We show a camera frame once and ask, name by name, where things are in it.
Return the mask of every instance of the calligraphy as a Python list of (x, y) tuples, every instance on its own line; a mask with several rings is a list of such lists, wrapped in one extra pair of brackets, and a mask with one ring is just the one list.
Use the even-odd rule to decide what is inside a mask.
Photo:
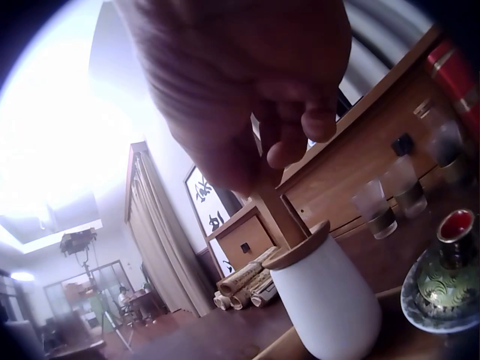
[(200, 198), (200, 202), (203, 203), (205, 201), (205, 197), (210, 193), (212, 188), (208, 186), (208, 182), (205, 180), (203, 175), (202, 181), (199, 181), (198, 185), (195, 184), (195, 191), (197, 192), (195, 199), (198, 200)]
[(210, 222), (209, 224), (212, 225), (212, 231), (215, 231), (217, 230), (219, 227), (220, 227), (220, 222), (222, 224), (224, 224), (225, 222), (223, 221), (223, 218), (222, 216), (220, 216), (220, 211), (217, 211), (216, 212), (216, 215), (217, 217), (212, 217), (211, 215), (209, 215), (210, 217)]
[(230, 264), (230, 261), (222, 260), (222, 262), (227, 264), (227, 265), (230, 265), (230, 266), (227, 266), (227, 269), (231, 273), (233, 271), (233, 266), (232, 266), (232, 264)]

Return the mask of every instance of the white ceramic canister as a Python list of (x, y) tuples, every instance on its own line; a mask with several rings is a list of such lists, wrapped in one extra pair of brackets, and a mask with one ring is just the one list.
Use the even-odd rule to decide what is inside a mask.
[(271, 269), (274, 284), (306, 349), (322, 360), (359, 360), (375, 344), (382, 311), (375, 294), (328, 235), (328, 229), (320, 246), (316, 247), (315, 237), (321, 236), (321, 229), (305, 241), (312, 240), (312, 244), (302, 243), (292, 249), (290, 252), (297, 252), (293, 264), (279, 268), (285, 262), (278, 266), (279, 261), (273, 259), (265, 265)]

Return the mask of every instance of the wooden drawer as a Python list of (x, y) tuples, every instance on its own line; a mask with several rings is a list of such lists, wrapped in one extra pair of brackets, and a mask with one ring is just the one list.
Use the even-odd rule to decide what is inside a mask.
[[(274, 245), (256, 215), (217, 240), (235, 270), (241, 269)], [(250, 246), (247, 253), (240, 248), (244, 242)]]

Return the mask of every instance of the curtain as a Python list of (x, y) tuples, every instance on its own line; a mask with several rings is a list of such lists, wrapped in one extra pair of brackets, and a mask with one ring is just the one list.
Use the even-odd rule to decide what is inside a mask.
[(170, 311), (209, 313), (214, 308), (214, 289), (144, 152), (135, 160), (129, 223), (152, 283)]

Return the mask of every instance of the lamp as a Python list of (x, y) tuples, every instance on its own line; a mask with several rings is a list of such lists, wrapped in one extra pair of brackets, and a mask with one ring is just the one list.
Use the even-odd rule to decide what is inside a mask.
[(34, 281), (35, 280), (35, 277), (31, 273), (27, 273), (23, 271), (11, 273), (10, 277), (18, 281)]

